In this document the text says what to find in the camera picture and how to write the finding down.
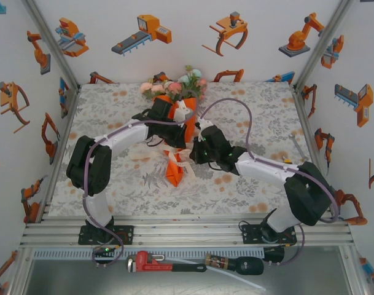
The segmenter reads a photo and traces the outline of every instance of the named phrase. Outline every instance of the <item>white wall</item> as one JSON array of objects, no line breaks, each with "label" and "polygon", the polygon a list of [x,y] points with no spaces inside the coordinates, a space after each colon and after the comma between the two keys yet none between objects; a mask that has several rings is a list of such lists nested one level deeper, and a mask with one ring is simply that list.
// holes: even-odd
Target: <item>white wall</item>
[{"label": "white wall", "polygon": [[[0,266],[17,249],[25,226],[20,190],[50,174],[52,169],[41,138],[45,112],[53,118],[61,134],[66,125],[66,118],[62,120],[60,116],[59,67],[53,58],[51,72],[40,75],[34,47],[26,35],[27,30],[38,33],[34,23],[21,1],[1,2],[7,6],[7,13],[0,15],[0,82],[13,81],[25,91],[30,106],[22,110],[21,116],[30,123],[14,134],[20,126],[17,118],[11,112],[0,115]],[[38,43],[44,53],[49,53],[43,41]],[[24,104],[20,95],[18,103]],[[47,134],[50,140],[56,140],[50,128]],[[42,183],[35,200],[41,199],[48,181]]]},{"label": "white wall", "polygon": [[[310,123],[313,131],[321,127],[335,137],[329,180],[334,188],[359,199],[368,224],[351,229],[357,249],[374,266],[374,183],[368,188],[369,158],[374,174],[374,102],[370,106],[370,120],[360,128],[352,107],[334,98],[335,84],[358,93],[368,83],[374,92],[374,2],[356,1],[335,37],[341,34],[345,44],[340,59],[332,69],[319,64],[307,83],[318,86],[316,112]],[[356,215],[351,205],[344,206],[341,213],[345,218]]]},{"label": "white wall", "polygon": [[[184,74],[184,65],[189,64],[202,69],[209,80],[218,72],[240,68],[245,69],[242,81],[265,81],[289,71],[296,72],[296,79],[312,50],[289,58],[278,47],[303,28],[304,18],[312,12],[326,25],[339,0],[36,2],[53,30],[59,26],[58,20],[65,17],[87,35],[90,49],[79,57],[66,57],[79,83],[85,84],[93,71],[114,82],[141,82],[160,71],[179,77]],[[217,42],[218,33],[209,25],[234,11],[248,22],[249,35],[242,48],[236,50],[223,44],[224,57],[203,48],[202,44],[213,48]],[[172,31],[172,43],[148,42],[124,57],[112,52],[113,46],[138,31],[136,17],[140,14],[158,17],[161,25]],[[313,49],[318,39],[318,32],[312,29],[306,43]]]}]

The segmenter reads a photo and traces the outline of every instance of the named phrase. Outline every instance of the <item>pipe wrench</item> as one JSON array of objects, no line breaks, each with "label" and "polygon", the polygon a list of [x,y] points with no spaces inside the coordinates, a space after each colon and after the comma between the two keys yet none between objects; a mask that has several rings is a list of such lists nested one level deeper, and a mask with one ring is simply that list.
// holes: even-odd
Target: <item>pipe wrench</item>
[{"label": "pipe wrench", "polygon": [[165,264],[159,261],[165,260],[164,255],[153,255],[146,251],[139,251],[136,255],[128,256],[128,272],[205,272],[205,264]]}]

